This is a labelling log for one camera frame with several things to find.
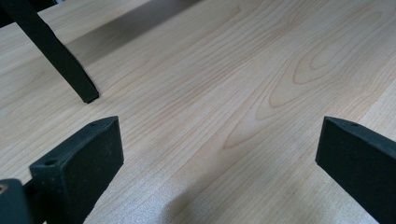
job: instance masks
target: wood grain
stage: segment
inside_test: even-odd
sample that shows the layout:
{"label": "wood grain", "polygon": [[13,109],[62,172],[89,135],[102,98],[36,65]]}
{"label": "wood grain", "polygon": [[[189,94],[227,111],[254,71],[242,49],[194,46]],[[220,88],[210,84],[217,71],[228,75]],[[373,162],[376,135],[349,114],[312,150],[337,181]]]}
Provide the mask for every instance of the wood grain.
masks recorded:
{"label": "wood grain", "polygon": [[86,223],[375,223],[315,164],[323,116],[396,140],[396,2],[68,0],[40,15],[101,98],[0,29],[0,178],[120,116]]}

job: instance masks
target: black chair leg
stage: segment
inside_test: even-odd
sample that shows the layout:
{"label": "black chair leg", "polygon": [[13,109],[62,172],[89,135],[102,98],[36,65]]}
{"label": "black chair leg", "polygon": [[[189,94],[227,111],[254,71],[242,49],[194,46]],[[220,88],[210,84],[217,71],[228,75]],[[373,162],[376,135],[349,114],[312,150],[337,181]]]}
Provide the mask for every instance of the black chair leg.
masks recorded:
{"label": "black chair leg", "polygon": [[99,98],[99,92],[81,64],[41,20],[27,0],[0,0],[0,6],[29,36],[82,101],[88,104]]}

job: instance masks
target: table surface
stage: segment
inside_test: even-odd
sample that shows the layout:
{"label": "table surface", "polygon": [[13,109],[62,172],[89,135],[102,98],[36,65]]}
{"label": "table surface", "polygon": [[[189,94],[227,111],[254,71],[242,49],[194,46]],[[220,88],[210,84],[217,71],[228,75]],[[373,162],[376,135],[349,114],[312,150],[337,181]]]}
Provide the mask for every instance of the table surface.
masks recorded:
{"label": "table surface", "polygon": [[0,178],[120,117],[86,223],[375,223],[315,163],[324,116],[396,140],[396,1],[68,0],[39,13],[100,99],[0,29]]}

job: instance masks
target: black object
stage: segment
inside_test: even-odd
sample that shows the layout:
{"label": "black object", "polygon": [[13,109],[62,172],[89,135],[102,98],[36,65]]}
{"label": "black object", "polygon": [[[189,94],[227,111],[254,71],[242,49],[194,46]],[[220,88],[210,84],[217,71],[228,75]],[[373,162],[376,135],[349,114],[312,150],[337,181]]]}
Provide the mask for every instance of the black object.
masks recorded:
{"label": "black object", "polygon": [[[28,0],[30,5],[35,9],[36,12],[44,10],[49,7],[55,6],[56,2],[53,0]],[[0,28],[3,26],[7,26],[14,22],[8,14],[0,8]]]}
{"label": "black object", "polygon": [[85,103],[99,98],[99,92],[78,60],[58,40],[50,27],[26,0],[0,0],[8,15],[22,28],[46,58]]}
{"label": "black object", "polygon": [[325,117],[317,164],[380,223],[396,223],[396,143],[357,123]]}
{"label": "black object", "polygon": [[30,165],[32,180],[0,180],[0,223],[83,223],[123,164],[117,117],[99,119]]}

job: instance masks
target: screw hole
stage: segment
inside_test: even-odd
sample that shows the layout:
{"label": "screw hole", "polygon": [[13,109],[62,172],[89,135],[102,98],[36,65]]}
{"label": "screw hole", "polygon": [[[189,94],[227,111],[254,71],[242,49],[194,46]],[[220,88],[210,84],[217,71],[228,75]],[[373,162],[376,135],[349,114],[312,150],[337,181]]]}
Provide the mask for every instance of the screw hole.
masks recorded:
{"label": "screw hole", "polygon": [[57,160],[49,160],[49,161],[46,161],[44,164],[47,166],[51,166],[51,165],[54,165],[56,162],[57,162]]}

